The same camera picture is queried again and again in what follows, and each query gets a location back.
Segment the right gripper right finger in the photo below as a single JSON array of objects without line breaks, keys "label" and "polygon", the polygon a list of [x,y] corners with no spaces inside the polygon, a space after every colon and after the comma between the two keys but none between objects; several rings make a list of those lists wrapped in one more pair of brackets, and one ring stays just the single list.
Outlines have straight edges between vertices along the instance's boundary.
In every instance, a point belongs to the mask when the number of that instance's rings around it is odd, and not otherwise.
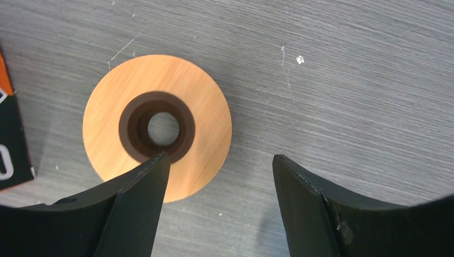
[{"label": "right gripper right finger", "polygon": [[453,256],[453,196],[403,206],[361,195],[285,155],[273,175],[291,256]]}]

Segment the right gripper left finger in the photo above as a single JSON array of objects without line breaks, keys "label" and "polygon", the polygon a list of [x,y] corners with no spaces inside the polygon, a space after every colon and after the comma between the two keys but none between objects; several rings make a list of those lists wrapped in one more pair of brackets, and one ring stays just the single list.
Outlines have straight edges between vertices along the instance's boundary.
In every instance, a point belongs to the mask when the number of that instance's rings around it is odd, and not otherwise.
[{"label": "right gripper left finger", "polygon": [[1,256],[151,256],[169,172],[160,153],[51,205],[1,206]]}]

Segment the orange coffee filter box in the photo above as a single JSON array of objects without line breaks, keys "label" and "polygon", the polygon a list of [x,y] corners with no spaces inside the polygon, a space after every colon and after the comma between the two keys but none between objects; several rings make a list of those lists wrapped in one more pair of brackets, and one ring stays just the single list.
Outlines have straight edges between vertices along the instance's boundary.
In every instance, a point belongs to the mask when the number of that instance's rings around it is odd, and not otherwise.
[{"label": "orange coffee filter box", "polygon": [[1,190],[35,178],[18,98],[1,55]]}]

